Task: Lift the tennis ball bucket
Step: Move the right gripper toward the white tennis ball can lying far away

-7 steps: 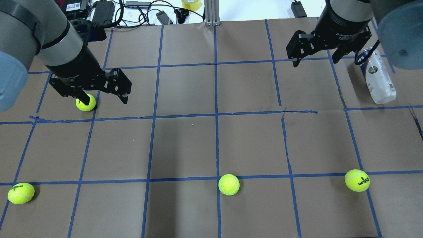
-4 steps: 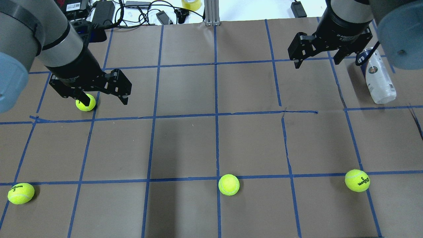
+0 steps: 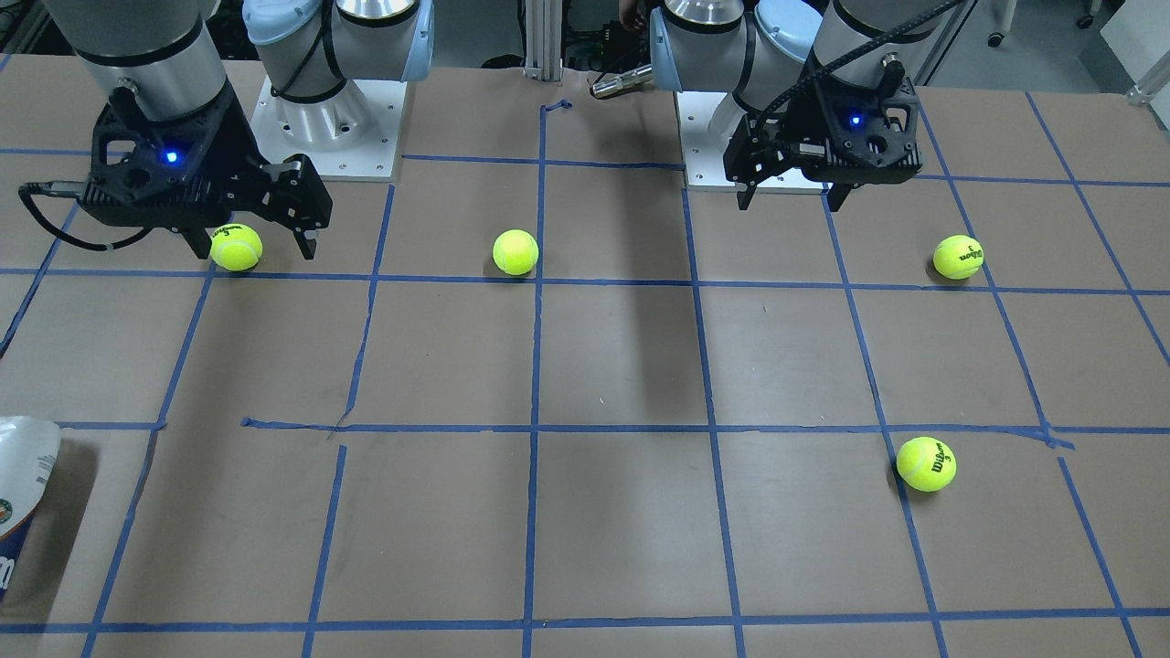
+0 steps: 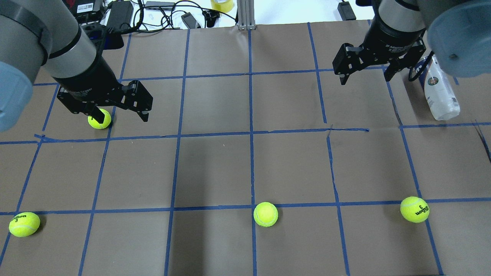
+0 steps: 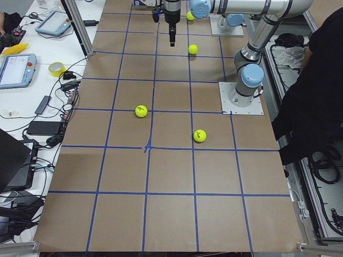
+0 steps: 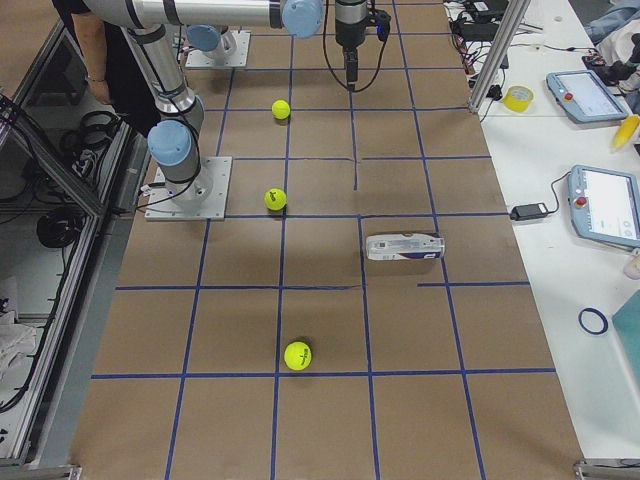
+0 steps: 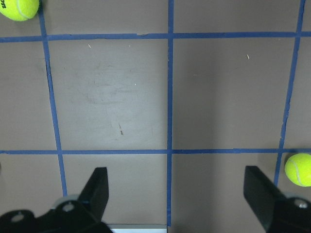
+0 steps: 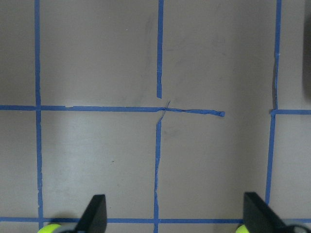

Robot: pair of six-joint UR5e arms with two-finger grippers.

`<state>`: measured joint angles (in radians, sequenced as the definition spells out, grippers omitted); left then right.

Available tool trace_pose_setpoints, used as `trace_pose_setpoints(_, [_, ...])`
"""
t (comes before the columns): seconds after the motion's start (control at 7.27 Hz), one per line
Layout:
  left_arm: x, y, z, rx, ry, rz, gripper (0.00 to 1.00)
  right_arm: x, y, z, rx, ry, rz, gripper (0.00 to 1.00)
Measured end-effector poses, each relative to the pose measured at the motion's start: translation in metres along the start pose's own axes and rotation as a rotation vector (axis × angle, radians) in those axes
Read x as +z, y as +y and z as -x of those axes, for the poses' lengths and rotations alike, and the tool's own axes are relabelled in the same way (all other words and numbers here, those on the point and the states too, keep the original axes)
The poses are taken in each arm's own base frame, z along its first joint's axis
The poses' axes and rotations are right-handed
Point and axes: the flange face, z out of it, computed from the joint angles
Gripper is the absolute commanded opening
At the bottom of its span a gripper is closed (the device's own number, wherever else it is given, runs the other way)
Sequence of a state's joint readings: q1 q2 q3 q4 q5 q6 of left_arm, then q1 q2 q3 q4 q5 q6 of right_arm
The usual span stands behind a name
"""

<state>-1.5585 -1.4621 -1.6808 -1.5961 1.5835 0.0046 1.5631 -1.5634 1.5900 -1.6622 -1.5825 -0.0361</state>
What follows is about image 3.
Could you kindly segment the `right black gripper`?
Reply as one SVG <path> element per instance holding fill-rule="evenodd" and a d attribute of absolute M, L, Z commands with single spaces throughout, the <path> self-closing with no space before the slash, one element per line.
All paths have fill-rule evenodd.
<path fill-rule="evenodd" d="M 166 121 L 147 118 L 130 89 L 110 92 L 92 128 L 90 174 L 80 196 L 80 207 L 99 222 L 181 228 L 193 254 L 208 260 L 208 228 L 262 201 L 264 219 L 290 229 L 302 258 L 314 260 L 319 233 L 333 220 L 333 197 L 309 155 L 266 162 L 233 88 Z"/>

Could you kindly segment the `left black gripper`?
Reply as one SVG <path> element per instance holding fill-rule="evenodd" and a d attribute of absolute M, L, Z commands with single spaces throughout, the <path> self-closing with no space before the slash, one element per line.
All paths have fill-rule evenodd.
<path fill-rule="evenodd" d="M 727 180 L 748 211 L 760 184 L 791 167 L 830 183 L 828 208 L 844 208 L 854 184 L 901 184 L 923 167 L 920 100 L 910 78 L 863 89 L 819 80 L 790 101 L 786 142 L 763 118 L 739 118 L 723 155 Z"/>

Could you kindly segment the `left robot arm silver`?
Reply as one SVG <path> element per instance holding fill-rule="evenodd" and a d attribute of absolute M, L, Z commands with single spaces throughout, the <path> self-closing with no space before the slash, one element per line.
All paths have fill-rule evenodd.
<path fill-rule="evenodd" d="M 665 1 L 654 84 L 675 92 L 686 184 L 823 193 L 831 211 L 924 166 L 914 78 L 954 1 Z"/>

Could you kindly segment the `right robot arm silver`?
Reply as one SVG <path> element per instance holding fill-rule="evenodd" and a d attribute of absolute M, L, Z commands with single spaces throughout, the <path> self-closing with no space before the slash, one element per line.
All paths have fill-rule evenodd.
<path fill-rule="evenodd" d="M 26 183 L 21 201 L 77 249 L 118 251 L 170 229 L 209 258 L 213 229 L 250 212 L 292 233 L 302 258 L 331 222 L 316 159 L 386 145 L 364 83 L 424 80 L 431 1 L 246 1 L 268 78 L 252 121 L 197 1 L 49 1 L 105 92 L 80 181 Z"/>

